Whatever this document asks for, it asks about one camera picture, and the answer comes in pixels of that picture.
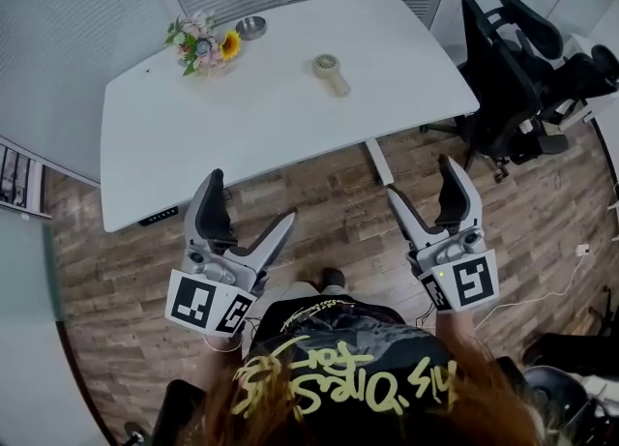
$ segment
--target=person's hair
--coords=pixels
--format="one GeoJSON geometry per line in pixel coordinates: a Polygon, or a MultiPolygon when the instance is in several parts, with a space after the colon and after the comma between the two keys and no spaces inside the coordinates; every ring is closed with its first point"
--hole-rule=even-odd
{"type": "MultiPolygon", "coordinates": [[[[450,380],[456,400],[449,410],[415,410],[398,417],[401,427],[394,423],[396,434],[392,434],[398,438],[397,444],[425,445],[428,439],[437,445],[458,446],[541,444],[531,408],[489,353],[480,345],[460,342],[451,342],[449,350],[458,368],[457,377],[450,380]],[[407,427],[407,421],[414,425],[407,427]]],[[[216,388],[209,392],[200,412],[181,431],[179,445],[310,446],[331,442],[325,440],[324,434],[316,435],[303,419],[295,417],[287,365],[282,366],[275,378],[266,379],[259,401],[247,418],[231,413],[232,407],[245,395],[233,378],[234,371],[222,375],[216,388]]],[[[368,424],[363,422],[339,426],[347,431],[368,429],[368,424]]],[[[362,434],[361,438],[368,443],[362,434]]],[[[396,446],[390,439],[385,441],[385,446],[396,446]]]]}

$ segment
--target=person's arm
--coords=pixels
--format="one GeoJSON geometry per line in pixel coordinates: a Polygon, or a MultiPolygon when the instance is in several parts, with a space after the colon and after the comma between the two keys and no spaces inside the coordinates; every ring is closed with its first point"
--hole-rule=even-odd
{"type": "Polygon", "coordinates": [[[472,312],[438,313],[436,315],[436,338],[449,345],[450,342],[471,343],[476,340],[472,312]]]}
{"type": "Polygon", "coordinates": [[[223,369],[241,367],[241,333],[237,333],[232,338],[219,338],[217,336],[207,336],[211,346],[221,351],[214,351],[204,344],[198,363],[193,371],[191,384],[200,388],[205,393],[213,389],[217,379],[223,369]]]}

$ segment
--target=black t-shirt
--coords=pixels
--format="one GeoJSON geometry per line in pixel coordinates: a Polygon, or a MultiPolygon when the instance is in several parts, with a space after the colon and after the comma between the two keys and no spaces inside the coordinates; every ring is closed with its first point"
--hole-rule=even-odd
{"type": "MultiPolygon", "coordinates": [[[[384,431],[403,414],[446,407],[454,399],[440,369],[453,374],[456,362],[440,340],[407,326],[391,309],[349,296],[287,300],[266,311],[237,372],[246,393],[233,413],[252,413],[257,377],[264,375],[264,366],[274,366],[271,357],[291,369],[297,413],[330,438],[350,439],[346,424],[355,424],[356,431],[368,425],[365,434],[384,439],[384,431]]],[[[153,444],[173,445],[203,399],[204,393],[189,383],[171,382],[153,444]]]]}

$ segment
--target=bowl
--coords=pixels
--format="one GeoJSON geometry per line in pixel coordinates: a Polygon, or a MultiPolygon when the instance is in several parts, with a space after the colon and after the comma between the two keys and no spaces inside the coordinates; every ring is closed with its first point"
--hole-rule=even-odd
{"type": "Polygon", "coordinates": [[[267,31],[267,21],[262,16],[248,16],[236,23],[235,29],[242,40],[255,40],[267,31]]]}

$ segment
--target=black office chair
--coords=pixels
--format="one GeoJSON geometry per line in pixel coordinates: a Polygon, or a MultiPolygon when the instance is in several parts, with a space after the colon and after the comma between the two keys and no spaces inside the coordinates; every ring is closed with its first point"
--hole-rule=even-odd
{"type": "Polygon", "coordinates": [[[459,69],[480,109],[458,116],[455,128],[425,125],[421,130],[460,135],[469,144],[464,168],[470,168],[478,153],[488,156],[499,169],[498,183],[509,175],[509,160],[523,164],[541,154],[558,154],[567,150],[568,141],[563,135],[548,136],[535,120],[541,108],[538,93],[477,2],[462,0],[462,15],[468,58],[459,69]],[[519,125],[531,119],[533,131],[525,134],[519,125]]]}
{"type": "Polygon", "coordinates": [[[559,124],[564,114],[556,111],[567,101],[584,102],[617,91],[619,62],[603,45],[596,45],[592,55],[577,54],[555,70],[545,59],[537,56],[531,44],[546,59],[559,59],[563,54],[563,39],[552,23],[535,13],[520,0],[499,0],[502,7],[486,13],[498,15],[494,29],[514,24],[520,45],[506,41],[518,64],[527,72],[540,96],[539,119],[559,124]]]}

